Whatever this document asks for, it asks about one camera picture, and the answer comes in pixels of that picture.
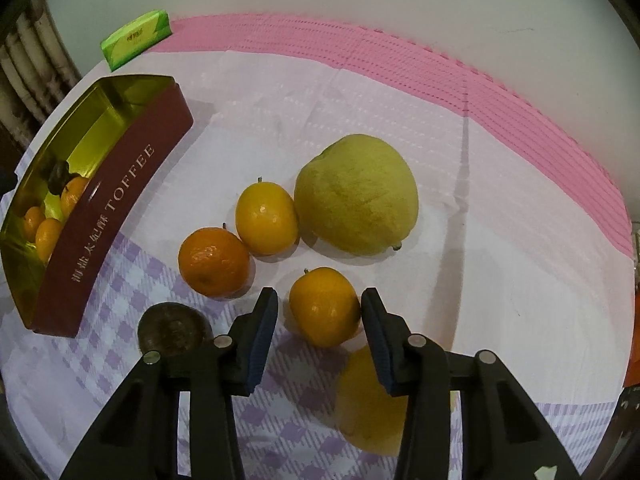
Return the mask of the dark passion fruit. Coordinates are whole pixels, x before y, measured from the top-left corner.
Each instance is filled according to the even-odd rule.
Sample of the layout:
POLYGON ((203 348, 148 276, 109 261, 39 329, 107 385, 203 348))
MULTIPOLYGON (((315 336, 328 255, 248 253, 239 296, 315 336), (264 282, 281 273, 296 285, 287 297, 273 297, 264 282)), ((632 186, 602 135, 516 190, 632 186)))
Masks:
POLYGON ((181 356, 201 347, 212 336, 212 329, 198 310, 178 302, 162 302, 142 314, 137 336, 142 354, 157 351, 161 356, 181 356))
POLYGON ((70 164, 67 160, 58 160, 52 167, 47 184, 52 195, 61 196, 67 183, 79 177, 77 172, 70 171, 70 164))

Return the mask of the pale yellow pear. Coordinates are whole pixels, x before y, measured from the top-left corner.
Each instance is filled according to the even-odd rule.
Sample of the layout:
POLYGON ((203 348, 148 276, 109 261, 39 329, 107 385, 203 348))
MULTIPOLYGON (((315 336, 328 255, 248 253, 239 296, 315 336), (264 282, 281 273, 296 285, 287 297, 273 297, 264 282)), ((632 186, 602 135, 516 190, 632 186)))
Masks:
POLYGON ((390 396, 378 381, 371 352, 352 352, 336 386, 334 417, 345 439, 364 452, 397 456, 408 398, 390 396))

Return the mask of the deep orange mandarin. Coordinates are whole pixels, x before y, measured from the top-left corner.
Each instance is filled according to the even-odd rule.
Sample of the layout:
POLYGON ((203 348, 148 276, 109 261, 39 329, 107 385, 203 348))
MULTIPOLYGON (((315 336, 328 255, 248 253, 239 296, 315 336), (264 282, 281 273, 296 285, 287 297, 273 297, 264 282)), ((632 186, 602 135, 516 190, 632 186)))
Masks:
POLYGON ((248 282, 250 252, 224 228, 201 228, 182 242, 178 268, 183 281, 199 294, 230 297, 248 282))

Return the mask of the yellow orange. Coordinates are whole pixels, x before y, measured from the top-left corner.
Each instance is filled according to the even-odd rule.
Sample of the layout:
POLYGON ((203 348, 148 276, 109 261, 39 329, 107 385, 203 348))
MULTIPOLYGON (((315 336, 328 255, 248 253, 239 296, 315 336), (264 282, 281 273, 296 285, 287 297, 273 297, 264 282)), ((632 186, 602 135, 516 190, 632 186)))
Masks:
POLYGON ((358 332, 358 296, 350 281, 332 268, 305 271, 291 287, 288 308, 299 333, 318 348, 340 346, 358 332))
POLYGON ((235 227, 254 255, 286 252, 298 239, 298 220, 292 197, 277 183, 258 181, 240 195, 235 227))

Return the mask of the small orange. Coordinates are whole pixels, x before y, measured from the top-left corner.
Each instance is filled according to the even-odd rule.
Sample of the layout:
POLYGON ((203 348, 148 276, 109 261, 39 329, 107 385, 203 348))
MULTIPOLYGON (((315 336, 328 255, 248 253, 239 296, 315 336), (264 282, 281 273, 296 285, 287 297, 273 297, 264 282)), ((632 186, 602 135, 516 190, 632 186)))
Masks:
POLYGON ((38 226, 35 236, 35 248, 39 260, 44 264, 49 262, 62 229, 62 223, 55 218, 44 219, 38 226))

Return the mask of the large green pomelo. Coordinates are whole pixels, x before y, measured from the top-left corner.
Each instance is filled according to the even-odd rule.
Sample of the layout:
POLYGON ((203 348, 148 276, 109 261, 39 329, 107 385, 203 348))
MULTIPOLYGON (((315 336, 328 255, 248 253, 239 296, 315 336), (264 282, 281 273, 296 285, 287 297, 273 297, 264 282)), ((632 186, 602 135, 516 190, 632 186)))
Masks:
POLYGON ((419 217, 413 173, 390 144, 344 136, 299 171, 294 205, 300 229, 355 256, 401 248, 419 217))

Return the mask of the gold red toffee tin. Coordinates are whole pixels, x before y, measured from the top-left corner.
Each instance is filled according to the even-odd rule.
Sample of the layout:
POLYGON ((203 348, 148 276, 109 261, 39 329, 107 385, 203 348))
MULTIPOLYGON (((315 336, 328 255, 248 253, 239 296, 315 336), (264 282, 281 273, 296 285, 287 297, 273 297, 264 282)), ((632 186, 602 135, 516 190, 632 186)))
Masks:
POLYGON ((16 310, 38 334, 73 338, 106 254, 134 203, 193 125, 178 82, 134 74, 96 80, 55 124, 4 207, 1 259, 16 310), (89 179, 64 219, 47 180, 58 160, 89 179), (28 208, 62 223, 47 264, 25 240, 28 208))

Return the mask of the pink purple checked tablecloth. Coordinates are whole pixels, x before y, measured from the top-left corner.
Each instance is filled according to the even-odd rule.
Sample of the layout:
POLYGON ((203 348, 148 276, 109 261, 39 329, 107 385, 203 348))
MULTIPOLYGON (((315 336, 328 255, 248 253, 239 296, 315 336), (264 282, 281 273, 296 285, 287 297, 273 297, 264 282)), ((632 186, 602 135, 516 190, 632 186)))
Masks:
POLYGON ((84 240, 93 252, 134 195, 78 334, 28 330, 1 295, 1 370, 14 424, 56 479, 139 359, 137 325, 165 300, 222 332, 265 286, 281 297, 327 266, 445 349, 495 351, 578 470, 592 460, 623 387, 634 326, 634 248, 608 173, 551 119, 490 77, 384 32, 284 15, 215 15, 122 69, 175 79, 193 118, 166 156, 153 127, 122 159, 84 240), (332 145, 299 214, 299 241, 256 258, 245 292, 197 294, 183 240, 233 226, 258 181, 297 193, 332 145), (144 189, 134 184, 149 164, 144 189))

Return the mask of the ribbed grey radiator pipes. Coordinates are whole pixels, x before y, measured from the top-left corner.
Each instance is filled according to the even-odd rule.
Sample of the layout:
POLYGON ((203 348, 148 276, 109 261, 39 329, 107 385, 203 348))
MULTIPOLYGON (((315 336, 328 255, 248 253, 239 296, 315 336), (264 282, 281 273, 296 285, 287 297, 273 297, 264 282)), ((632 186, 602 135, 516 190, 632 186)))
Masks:
POLYGON ((47 0, 30 0, 1 38, 1 129, 24 150, 79 81, 47 0))

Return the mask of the green tissue pack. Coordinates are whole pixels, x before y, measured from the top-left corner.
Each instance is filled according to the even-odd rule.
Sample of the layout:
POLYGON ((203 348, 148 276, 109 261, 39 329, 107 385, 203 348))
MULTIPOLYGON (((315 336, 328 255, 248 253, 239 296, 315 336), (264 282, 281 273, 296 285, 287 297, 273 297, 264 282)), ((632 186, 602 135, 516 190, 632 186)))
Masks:
POLYGON ((154 10, 116 29, 101 41, 100 47, 106 64, 114 72, 171 34, 168 13, 154 10))

